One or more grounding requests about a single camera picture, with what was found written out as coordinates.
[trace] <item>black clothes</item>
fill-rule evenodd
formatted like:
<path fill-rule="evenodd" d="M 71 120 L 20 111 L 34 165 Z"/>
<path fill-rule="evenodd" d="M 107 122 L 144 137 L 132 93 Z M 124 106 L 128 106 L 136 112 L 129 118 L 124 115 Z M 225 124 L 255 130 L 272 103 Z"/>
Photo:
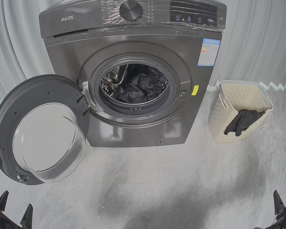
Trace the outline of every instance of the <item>black clothes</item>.
<path fill-rule="evenodd" d="M 142 64 L 129 66 L 129 75 L 123 86 L 116 91 L 116 99 L 130 104 L 150 101 L 163 91 L 159 81 L 164 75 L 153 67 Z"/>
<path fill-rule="evenodd" d="M 224 134 L 228 135 L 228 132 L 235 132 L 236 136 L 240 136 L 242 131 L 247 130 L 249 126 L 261 118 L 264 113 L 265 111 L 257 112 L 256 110 L 248 109 L 239 110 L 238 115 L 228 125 Z"/>

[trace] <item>white laundry basket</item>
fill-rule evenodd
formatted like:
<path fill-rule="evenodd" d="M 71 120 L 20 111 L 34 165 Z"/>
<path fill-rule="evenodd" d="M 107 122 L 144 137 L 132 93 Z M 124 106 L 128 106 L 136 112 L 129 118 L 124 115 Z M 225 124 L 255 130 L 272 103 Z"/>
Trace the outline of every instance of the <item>white laundry basket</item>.
<path fill-rule="evenodd" d="M 209 117 L 210 130 L 218 143 L 234 142 L 248 138 L 259 127 L 261 122 L 273 110 L 273 105 L 267 93 L 255 82 L 247 81 L 221 81 L 220 94 L 213 106 Z M 266 113 L 254 122 L 240 136 L 235 132 L 224 134 L 227 126 L 237 116 L 238 110 L 249 109 Z"/>

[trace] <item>dial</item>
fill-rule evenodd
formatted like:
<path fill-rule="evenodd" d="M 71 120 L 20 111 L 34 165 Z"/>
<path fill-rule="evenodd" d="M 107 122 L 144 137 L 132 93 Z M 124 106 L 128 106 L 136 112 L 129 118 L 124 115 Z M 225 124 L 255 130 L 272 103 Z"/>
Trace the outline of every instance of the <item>dial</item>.
<path fill-rule="evenodd" d="M 142 7 L 134 0 L 127 0 L 121 4 L 119 12 L 123 19 L 133 21 L 141 16 Z"/>

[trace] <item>washing machine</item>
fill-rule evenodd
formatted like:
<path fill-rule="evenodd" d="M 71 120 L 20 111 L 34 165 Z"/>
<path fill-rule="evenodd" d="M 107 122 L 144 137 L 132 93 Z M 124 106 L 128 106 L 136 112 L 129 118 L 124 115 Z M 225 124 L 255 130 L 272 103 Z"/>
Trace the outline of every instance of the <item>washing machine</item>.
<path fill-rule="evenodd" d="M 184 143 L 225 20 L 216 0 L 63 0 L 41 12 L 55 74 L 22 82 L 2 101 L 1 170 L 27 185 L 54 182 L 76 169 L 85 139 L 93 147 Z M 44 141 L 55 143 L 50 151 Z"/>

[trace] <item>energy label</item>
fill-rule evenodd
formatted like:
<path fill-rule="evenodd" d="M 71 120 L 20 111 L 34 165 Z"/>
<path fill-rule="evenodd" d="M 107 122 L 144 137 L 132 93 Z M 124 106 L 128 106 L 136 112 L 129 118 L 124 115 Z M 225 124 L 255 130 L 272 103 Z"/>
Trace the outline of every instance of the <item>energy label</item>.
<path fill-rule="evenodd" d="M 203 39 L 198 66 L 214 66 L 217 57 L 220 40 Z"/>

